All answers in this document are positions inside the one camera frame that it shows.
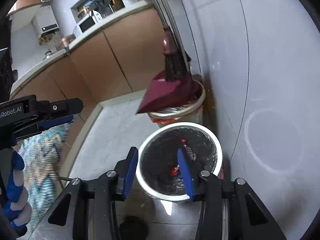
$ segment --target white microwave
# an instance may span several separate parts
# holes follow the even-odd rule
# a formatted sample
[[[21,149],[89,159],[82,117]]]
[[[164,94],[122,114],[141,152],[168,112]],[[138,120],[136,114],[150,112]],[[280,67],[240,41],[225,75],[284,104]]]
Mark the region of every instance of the white microwave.
[[[87,29],[91,26],[95,25],[96,23],[102,20],[101,14],[96,11],[93,11],[93,15],[86,15],[77,23],[77,29],[80,33],[84,33]]]

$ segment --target teal patterned cloth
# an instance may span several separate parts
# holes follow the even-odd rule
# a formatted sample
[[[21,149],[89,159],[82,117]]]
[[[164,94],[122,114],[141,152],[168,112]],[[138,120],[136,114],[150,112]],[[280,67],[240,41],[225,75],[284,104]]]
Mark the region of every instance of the teal patterned cloth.
[[[62,124],[25,139],[19,154],[25,162],[24,186],[29,192],[28,202],[32,206],[31,221],[24,239],[37,224],[56,199],[56,181],[61,145],[65,140],[69,124]]]

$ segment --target metal bolt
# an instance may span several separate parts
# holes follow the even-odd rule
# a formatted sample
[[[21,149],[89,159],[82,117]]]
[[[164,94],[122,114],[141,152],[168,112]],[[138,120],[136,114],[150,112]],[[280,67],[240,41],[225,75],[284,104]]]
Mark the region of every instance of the metal bolt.
[[[204,171],[201,171],[200,174],[202,177],[208,177],[208,176],[210,176],[210,171],[204,170]]]
[[[115,171],[108,171],[107,176],[108,177],[114,177],[117,173]]]
[[[245,180],[243,178],[238,178],[236,180],[236,182],[239,184],[239,185],[244,185],[245,184]]]
[[[74,178],[72,181],[71,181],[71,184],[72,185],[78,185],[80,183],[80,179],[79,178]]]

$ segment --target dustpan handle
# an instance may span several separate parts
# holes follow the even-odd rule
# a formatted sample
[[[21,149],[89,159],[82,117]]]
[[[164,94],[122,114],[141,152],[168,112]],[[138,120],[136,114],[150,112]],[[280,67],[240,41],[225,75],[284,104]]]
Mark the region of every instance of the dustpan handle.
[[[178,30],[176,21],[174,20],[172,11],[170,9],[170,6],[169,6],[167,0],[160,0],[160,1],[161,1],[162,5],[164,7],[165,12],[167,13],[170,25],[171,25],[171,27],[173,29],[173,33],[175,34],[174,36],[175,36],[175,39],[176,39],[176,42],[177,42],[177,46],[179,47],[179,49],[180,49],[180,51],[182,53],[183,60],[184,60],[184,63],[186,65],[187,72],[190,73],[190,68],[189,68],[189,64],[188,64],[188,60],[187,60],[187,55],[186,55],[186,52],[185,52],[185,50],[183,48],[181,36],[180,36],[179,30]],[[161,22],[162,22],[163,26],[167,27],[168,24],[166,22],[166,19],[164,17],[163,11],[161,10],[161,7],[160,7],[160,4],[159,4],[158,0],[152,0],[152,2],[154,4],[156,10],[158,11],[158,14],[159,14],[159,17],[161,19]]]

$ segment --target white rim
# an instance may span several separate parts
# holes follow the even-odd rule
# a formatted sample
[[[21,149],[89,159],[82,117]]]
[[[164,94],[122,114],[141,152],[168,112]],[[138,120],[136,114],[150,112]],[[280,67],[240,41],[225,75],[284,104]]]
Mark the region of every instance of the white rim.
[[[205,132],[208,136],[210,136],[213,140],[213,142],[216,145],[217,148],[217,165],[213,171],[213,174],[218,176],[219,172],[221,170],[221,165],[222,165],[222,149],[220,146],[220,143],[217,139],[217,137],[214,135],[213,132],[211,132],[208,128],[205,128],[204,126],[197,124],[197,123],[192,123],[192,122],[177,122],[177,123],[172,123],[169,125],[166,125],[162,128],[160,128],[159,130],[155,131],[154,133],[152,133],[140,146],[139,148],[139,158],[138,158],[138,165],[137,165],[137,170],[136,170],[136,176],[137,176],[137,180],[139,182],[139,184],[141,185],[141,187],[148,192],[150,195],[159,198],[159,199],[163,199],[163,200],[167,200],[167,201],[173,201],[173,202],[178,202],[178,201],[185,201],[189,199],[189,196],[187,194],[185,195],[180,195],[180,196],[170,196],[170,195],[165,195],[165,194],[161,194],[157,191],[155,191],[154,189],[152,189],[144,180],[142,173],[141,173],[141,169],[140,169],[140,159],[142,156],[142,153],[144,152],[145,147],[147,146],[147,144],[159,133],[162,133],[163,131],[170,129],[172,127],[176,127],[176,126],[188,126],[188,127],[195,127],[198,128],[199,130],[202,130],[203,132]]]

